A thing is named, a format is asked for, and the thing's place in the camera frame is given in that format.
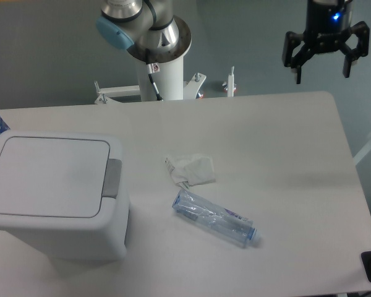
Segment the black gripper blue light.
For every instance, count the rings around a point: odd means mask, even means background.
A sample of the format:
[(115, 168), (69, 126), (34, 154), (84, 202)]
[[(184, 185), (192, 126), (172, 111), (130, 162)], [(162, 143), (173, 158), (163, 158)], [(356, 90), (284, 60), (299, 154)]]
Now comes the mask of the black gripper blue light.
[[(340, 50), (344, 54), (343, 76), (349, 78), (352, 65), (369, 53), (370, 28), (360, 21), (351, 26), (352, 1), (308, 1), (304, 33), (288, 31), (285, 34), (282, 62), (301, 83), (302, 66), (312, 54), (331, 53)], [(355, 48), (346, 42), (357, 38)]]

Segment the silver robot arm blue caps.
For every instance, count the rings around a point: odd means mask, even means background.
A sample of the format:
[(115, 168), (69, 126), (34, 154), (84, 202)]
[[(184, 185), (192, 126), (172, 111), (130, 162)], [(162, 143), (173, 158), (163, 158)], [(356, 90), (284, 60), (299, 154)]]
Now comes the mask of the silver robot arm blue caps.
[[(302, 66), (316, 54), (344, 54), (343, 75), (369, 53), (370, 29), (351, 25), (352, 1), (308, 1), (303, 33), (288, 31), (282, 61), (301, 82)], [(103, 1), (96, 21), (100, 35), (113, 47), (149, 64), (172, 61), (190, 47), (188, 26), (173, 14), (172, 1)]]

